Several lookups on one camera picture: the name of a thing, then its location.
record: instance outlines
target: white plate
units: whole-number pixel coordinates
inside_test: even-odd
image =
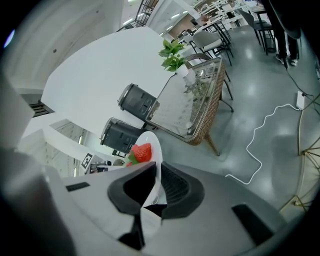
[[[161,185],[161,163],[163,161],[160,142],[157,136],[153,132],[146,131],[142,133],[140,137],[136,140],[135,144],[137,144],[138,146],[141,146],[146,143],[151,144],[152,157],[150,162],[156,163],[156,177],[155,177],[155,184],[149,196],[145,200],[143,207],[152,205],[153,201],[158,197],[158,193]]]

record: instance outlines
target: person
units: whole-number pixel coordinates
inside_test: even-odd
[[[277,15],[272,8],[269,0],[260,0],[260,2],[263,4],[264,9],[268,15],[268,18],[270,20],[270,23],[273,28],[274,36],[277,39],[278,43],[278,51],[275,55],[275,58],[281,62],[281,64],[285,64],[285,61],[287,61],[287,44],[286,44],[286,35],[283,27],[281,26]],[[293,39],[288,35],[287,37],[288,41],[288,48],[290,52],[290,57],[289,57],[289,63],[292,66],[297,66],[298,63],[298,43],[296,39]]]

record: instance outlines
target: wicker chair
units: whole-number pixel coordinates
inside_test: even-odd
[[[204,53],[192,54],[192,55],[184,58],[185,65],[186,65],[186,67],[187,67],[188,69],[192,68],[192,65],[191,65],[189,62],[192,61],[192,60],[195,60],[195,59],[200,59],[200,60],[205,60],[205,61],[211,60],[211,58],[210,58],[208,55],[204,54]],[[230,78],[229,78],[229,76],[228,76],[227,71],[225,71],[225,74],[226,74],[228,80],[231,82],[231,80],[230,80]],[[229,92],[229,94],[230,94],[230,97],[231,97],[231,99],[233,100],[234,98],[233,98],[233,96],[232,96],[232,93],[231,93],[231,90],[230,90],[230,87],[229,87],[229,83],[227,82],[226,79],[224,79],[223,81],[225,82],[226,88],[228,89],[228,92]]]

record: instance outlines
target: gray floor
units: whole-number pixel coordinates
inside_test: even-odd
[[[298,89],[284,66],[275,59],[275,54],[265,55],[250,27],[233,29],[230,35],[234,55],[232,66],[227,58],[224,59],[234,100],[230,99],[226,88],[223,89],[223,98],[235,111],[231,113],[228,106],[220,102],[210,131],[221,156],[216,156],[205,141],[192,146],[159,129],[155,134],[161,143],[164,161],[215,174],[232,174],[248,182],[259,167],[246,151],[254,128],[262,125],[264,117],[276,106],[287,103],[295,106]],[[289,67],[289,72],[305,92],[316,96],[320,92],[320,83],[314,66],[314,57],[302,40],[298,66]],[[289,107],[278,109],[256,132],[249,147],[263,165],[246,187],[276,209],[280,209],[298,187],[302,163],[297,150],[299,116],[299,111]],[[308,147],[319,135],[320,118],[310,107],[304,113],[301,147]]]

